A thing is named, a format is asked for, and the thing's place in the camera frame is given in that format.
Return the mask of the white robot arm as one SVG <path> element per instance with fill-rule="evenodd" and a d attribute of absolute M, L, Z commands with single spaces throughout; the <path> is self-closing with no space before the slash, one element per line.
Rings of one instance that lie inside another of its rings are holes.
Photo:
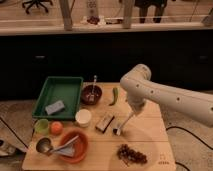
<path fill-rule="evenodd" d="M 213 127 L 213 95 L 154 83 L 151 70 L 144 64 L 137 64 L 123 75 L 120 86 L 134 113 L 139 113 L 148 99 Z"/>

